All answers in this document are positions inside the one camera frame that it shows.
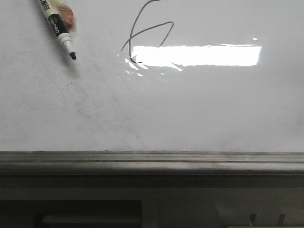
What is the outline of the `black and white whiteboard marker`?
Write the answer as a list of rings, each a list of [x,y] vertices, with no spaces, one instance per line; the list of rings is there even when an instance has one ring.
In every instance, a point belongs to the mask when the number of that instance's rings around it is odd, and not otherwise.
[[[60,14],[58,1],[38,0],[38,4],[59,44],[62,46],[62,49],[65,50],[73,60],[76,60],[72,36]]]

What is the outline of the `red piece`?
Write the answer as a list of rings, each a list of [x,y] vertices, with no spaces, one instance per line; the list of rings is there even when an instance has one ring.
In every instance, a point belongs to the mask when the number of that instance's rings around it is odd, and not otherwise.
[[[75,33],[76,28],[76,18],[73,10],[69,6],[66,0],[55,0],[59,14],[69,32]]]

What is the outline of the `white whiteboard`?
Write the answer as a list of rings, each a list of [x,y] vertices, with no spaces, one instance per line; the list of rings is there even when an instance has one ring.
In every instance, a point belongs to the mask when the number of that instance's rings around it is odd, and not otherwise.
[[[0,3],[2,151],[304,150],[301,0]]]

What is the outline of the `grey aluminium whiteboard frame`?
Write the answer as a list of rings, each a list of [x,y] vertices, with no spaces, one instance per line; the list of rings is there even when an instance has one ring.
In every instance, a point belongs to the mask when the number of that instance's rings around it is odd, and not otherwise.
[[[303,175],[302,152],[2,152],[2,175]]]

